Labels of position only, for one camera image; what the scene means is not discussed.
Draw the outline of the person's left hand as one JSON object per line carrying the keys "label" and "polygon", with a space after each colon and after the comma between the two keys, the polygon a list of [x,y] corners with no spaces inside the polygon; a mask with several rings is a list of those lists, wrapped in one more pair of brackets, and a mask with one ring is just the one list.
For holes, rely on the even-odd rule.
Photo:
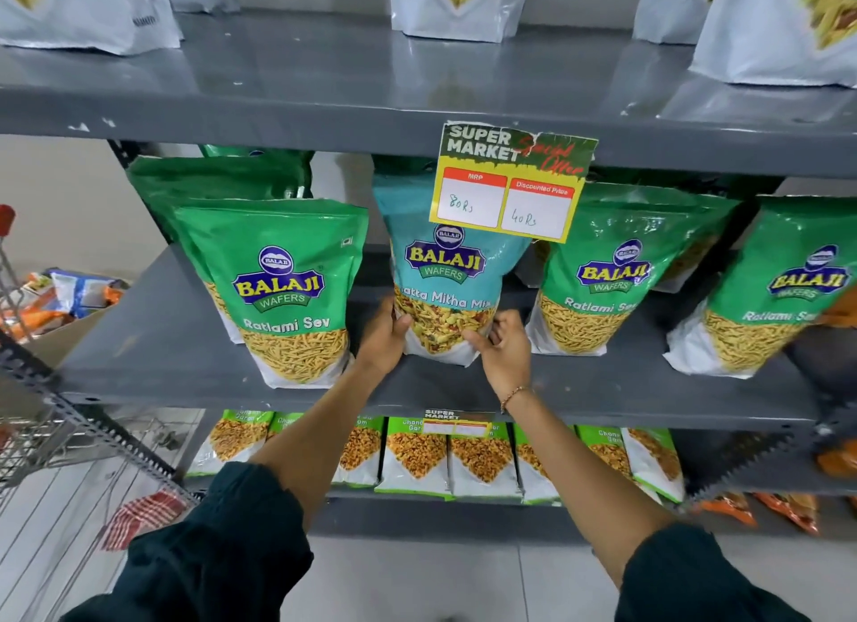
{"label": "person's left hand", "polygon": [[364,326],[358,348],[358,366],[379,379],[385,378],[404,354],[406,336],[401,340],[393,335],[393,314],[400,315],[396,311],[394,295],[390,293]]}

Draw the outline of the person's right hand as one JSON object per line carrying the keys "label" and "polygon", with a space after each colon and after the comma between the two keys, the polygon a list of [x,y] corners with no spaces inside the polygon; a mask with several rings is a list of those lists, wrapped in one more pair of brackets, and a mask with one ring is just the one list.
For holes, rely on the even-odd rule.
{"label": "person's right hand", "polygon": [[495,350],[480,355],[483,370],[501,410],[514,413],[532,396],[530,340],[517,310],[495,314],[491,330],[497,334],[497,342]]}

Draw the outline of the teal snack mix packet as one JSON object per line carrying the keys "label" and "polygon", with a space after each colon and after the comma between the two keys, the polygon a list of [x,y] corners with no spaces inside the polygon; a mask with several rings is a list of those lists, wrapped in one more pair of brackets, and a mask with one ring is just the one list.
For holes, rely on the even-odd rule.
{"label": "teal snack mix packet", "polygon": [[376,171],[372,189],[390,237],[395,312],[412,318],[404,352],[468,367],[479,353],[463,332],[488,334],[503,279],[530,240],[432,222],[427,173]]}

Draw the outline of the person's left forearm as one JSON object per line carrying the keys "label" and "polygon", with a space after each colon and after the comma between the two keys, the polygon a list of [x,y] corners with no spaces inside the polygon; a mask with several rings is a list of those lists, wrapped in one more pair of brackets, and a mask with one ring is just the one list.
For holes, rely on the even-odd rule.
{"label": "person's left forearm", "polygon": [[279,485],[296,498],[303,511],[304,530],[325,504],[360,411],[399,360],[400,356],[356,358],[297,422],[250,458],[251,464],[271,471]]}

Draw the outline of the small shelf price tag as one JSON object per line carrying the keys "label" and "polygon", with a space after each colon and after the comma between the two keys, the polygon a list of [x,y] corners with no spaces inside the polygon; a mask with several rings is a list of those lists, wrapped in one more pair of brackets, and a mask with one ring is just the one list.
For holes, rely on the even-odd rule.
{"label": "small shelf price tag", "polygon": [[426,409],[422,433],[485,438],[489,436],[494,421],[495,415],[490,412]]}

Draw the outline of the green sev snack packet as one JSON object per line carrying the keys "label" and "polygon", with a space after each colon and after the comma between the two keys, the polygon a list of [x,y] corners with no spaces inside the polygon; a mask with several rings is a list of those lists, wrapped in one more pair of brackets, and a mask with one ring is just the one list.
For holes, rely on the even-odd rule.
{"label": "green sev snack packet", "polygon": [[538,355],[601,356],[680,255],[738,201],[642,184],[588,183],[564,243],[550,243],[525,326]]}
{"label": "green sev snack packet", "polygon": [[715,288],[667,335],[685,375],[751,378],[857,278],[857,196],[761,196]]}
{"label": "green sev snack packet", "polygon": [[279,200],[312,197],[315,152],[204,144],[200,157],[140,156],[126,170],[129,182],[166,238],[177,242],[214,302],[227,335],[243,344],[202,252],[177,220],[178,207],[195,200]]}
{"label": "green sev snack packet", "polygon": [[677,293],[683,288],[702,260],[721,239],[732,217],[732,212],[739,204],[738,200],[730,198],[703,197],[706,220],[691,235],[684,249],[661,275],[658,283],[652,288],[653,291]]}
{"label": "green sev snack packet", "polygon": [[327,198],[195,201],[176,210],[264,382],[328,389],[352,359],[346,304],[368,210]]}

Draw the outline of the row of green white packets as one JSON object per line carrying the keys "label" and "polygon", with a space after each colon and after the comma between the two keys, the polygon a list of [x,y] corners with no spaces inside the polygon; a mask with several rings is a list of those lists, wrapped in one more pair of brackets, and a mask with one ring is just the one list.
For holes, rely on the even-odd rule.
{"label": "row of green white packets", "polygon": [[[188,477],[213,476],[246,462],[302,413],[226,410],[202,442]],[[560,496],[529,438],[516,424],[494,422],[485,438],[422,433],[423,419],[359,416],[339,459],[334,486],[372,488],[444,500],[508,499],[558,505]],[[573,426],[607,465],[656,503],[684,498],[680,462],[666,429]]]}

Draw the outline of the yellow green price sign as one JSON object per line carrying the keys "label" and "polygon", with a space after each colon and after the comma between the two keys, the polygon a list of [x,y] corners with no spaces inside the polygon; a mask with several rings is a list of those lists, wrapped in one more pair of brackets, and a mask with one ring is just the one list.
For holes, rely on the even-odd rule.
{"label": "yellow green price sign", "polygon": [[430,220],[564,243],[598,140],[450,120]]}

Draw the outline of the grey metal shelf rack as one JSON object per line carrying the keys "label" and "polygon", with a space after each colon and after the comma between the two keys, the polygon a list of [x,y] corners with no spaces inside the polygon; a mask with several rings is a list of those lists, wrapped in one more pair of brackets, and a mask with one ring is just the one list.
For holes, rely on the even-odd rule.
{"label": "grey metal shelf rack", "polygon": [[[432,154],[448,120],[589,136],[595,162],[857,180],[857,92],[719,83],[691,52],[618,31],[524,28],[502,45],[409,41],[372,18],[181,17],[181,50],[112,58],[0,50],[0,133]],[[653,296],[601,359],[537,357],[535,386],[570,422],[678,429],[691,498],[857,495],[811,446],[857,424],[857,334],[815,330],[747,381],[688,377],[663,333],[705,284]],[[231,346],[170,246],[70,356],[48,368],[0,335],[0,367],[109,439],[105,407],[299,410]]]}

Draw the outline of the person's dark sleeve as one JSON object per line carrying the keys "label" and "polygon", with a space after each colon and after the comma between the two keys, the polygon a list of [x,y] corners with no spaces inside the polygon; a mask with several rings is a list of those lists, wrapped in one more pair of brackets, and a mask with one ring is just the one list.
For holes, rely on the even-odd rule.
{"label": "person's dark sleeve", "polygon": [[686,523],[655,532],[626,565],[615,622],[811,622],[754,585],[715,537]]}
{"label": "person's dark sleeve", "polygon": [[130,543],[111,592],[59,622],[278,622],[315,558],[303,516],[270,469],[229,463],[184,520]]}

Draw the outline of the red checked cloth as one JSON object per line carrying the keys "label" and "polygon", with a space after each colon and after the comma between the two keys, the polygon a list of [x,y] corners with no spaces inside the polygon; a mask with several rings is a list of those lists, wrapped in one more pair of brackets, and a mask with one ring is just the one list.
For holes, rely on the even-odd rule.
{"label": "red checked cloth", "polygon": [[121,552],[140,534],[174,523],[187,510],[187,503],[173,491],[161,489],[121,505],[107,523],[101,541],[105,552]]}

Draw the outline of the blue white snack packet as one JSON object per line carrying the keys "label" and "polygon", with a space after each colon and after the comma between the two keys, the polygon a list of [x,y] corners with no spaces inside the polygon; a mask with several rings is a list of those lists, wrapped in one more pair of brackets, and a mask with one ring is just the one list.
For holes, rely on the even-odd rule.
{"label": "blue white snack packet", "polygon": [[122,279],[82,273],[73,270],[50,269],[59,303],[59,311],[81,319],[117,303],[129,288]]}

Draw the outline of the cardboard box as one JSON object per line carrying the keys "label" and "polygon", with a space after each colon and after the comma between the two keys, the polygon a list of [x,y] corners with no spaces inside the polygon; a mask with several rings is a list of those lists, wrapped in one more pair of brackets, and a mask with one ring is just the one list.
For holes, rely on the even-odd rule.
{"label": "cardboard box", "polygon": [[[35,273],[48,274],[48,270]],[[10,287],[8,284],[3,284],[3,282],[0,280],[0,297],[4,297],[13,289],[15,288]],[[100,322],[100,319],[102,318],[103,314],[108,312],[113,306],[117,305],[118,302],[114,303],[110,307],[107,307],[106,309],[97,311],[81,319],[76,319],[71,316],[72,321],[69,324],[66,324],[56,330],[46,333],[45,335],[41,335],[38,338],[31,340],[30,342],[26,342],[24,344],[19,344],[15,342],[12,338],[10,338],[8,335],[5,335],[9,337],[14,343],[27,348],[33,355],[42,359],[45,363],[55,367],[66,355],[68,355],[68,353],[74,348],[74,346],[77,345],[80,340],[86,334],[88,334],[96,324]]]}

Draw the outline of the orange packet in box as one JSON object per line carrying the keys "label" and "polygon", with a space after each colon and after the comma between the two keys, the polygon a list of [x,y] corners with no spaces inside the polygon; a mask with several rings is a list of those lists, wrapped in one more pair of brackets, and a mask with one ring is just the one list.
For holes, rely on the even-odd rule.
{"label": "orange packet in box", "polygon": [[61,310],[51,276],[31,273],[18,288],[0,297],[0,331],[24,344],[72,321]]}

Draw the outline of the metal shopping cart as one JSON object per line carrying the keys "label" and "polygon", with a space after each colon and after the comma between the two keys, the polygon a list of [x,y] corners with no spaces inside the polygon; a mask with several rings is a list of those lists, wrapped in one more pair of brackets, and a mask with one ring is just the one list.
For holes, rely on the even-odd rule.
{"label": "metal shopping cart", "polygon": [[[13,208],[0,205],[0,280],[12,288],[23,284],[4,249],[15,218]],[[143,411],[99,401],[56,405],[59,363],[45,363],[0,332],[0,581],[24,573],[31,562],[9,556],[41,503],[33,502],[19,522],[7,514],[30,476],[46,469],[57,480],[65,467],[120,457],[166,484],[177,471],[166,455],[184,451],[204,421],[201,413],[170,408]]]}

